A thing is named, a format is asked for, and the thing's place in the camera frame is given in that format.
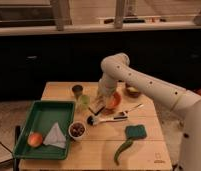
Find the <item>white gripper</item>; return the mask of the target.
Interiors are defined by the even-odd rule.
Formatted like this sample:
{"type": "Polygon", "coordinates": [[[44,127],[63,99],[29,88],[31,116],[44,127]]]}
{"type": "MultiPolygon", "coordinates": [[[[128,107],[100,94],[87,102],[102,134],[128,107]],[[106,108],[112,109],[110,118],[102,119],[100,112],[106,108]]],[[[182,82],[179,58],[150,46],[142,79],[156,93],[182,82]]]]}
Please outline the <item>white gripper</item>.
{"type": "Polygon", "coordinates": [[[113,99],[114,93],[114,88],[99,85],[97,90],[97,99],[104,104],[110,103],[113,99]]]}

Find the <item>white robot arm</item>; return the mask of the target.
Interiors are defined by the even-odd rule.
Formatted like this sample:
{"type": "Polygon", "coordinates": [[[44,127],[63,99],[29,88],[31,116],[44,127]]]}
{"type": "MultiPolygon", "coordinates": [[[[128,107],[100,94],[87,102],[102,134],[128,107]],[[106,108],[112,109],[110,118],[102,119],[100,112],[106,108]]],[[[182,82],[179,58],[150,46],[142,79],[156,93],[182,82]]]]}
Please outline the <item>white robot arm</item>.
{"type": "Polygon", "coordinates": [[[123,81],[178,114],[184,119],[184,127],[175,171],[201,171],[201,95],[136,71],[129,64],[125,53],[105,57],[98,92],[110,97],[117,83],[123,81]]]}

